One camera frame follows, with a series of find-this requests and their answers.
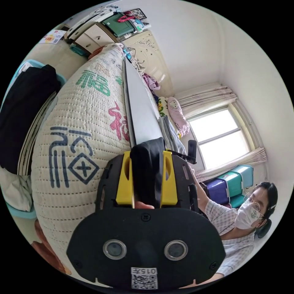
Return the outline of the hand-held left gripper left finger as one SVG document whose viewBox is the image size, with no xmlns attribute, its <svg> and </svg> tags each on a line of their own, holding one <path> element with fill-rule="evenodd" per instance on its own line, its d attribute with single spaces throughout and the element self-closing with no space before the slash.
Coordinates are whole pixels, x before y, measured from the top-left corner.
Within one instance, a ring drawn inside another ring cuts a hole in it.
<svg viewBox="0 0 294 294">
<path fill-rule="evenodd" d="M 116 203 L 118 205 L 134 205 L 133 170 L 130 151 L 125 152 L 122 159 Z"/>
</svg>

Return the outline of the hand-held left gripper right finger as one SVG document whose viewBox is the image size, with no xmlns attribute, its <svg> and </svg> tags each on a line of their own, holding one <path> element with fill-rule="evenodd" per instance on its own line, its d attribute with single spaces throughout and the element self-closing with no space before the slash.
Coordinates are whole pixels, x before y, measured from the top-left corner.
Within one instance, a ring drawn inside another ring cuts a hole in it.
<svg viewBox="0 0 294 294">
<path fill-rule="evenodd" d="M 172 153 L 163 151 L 163 172 L 161 183 L 161 206 L 175 206 L 178 202 L 175 172 L 173 167 Z"/>
</svg>

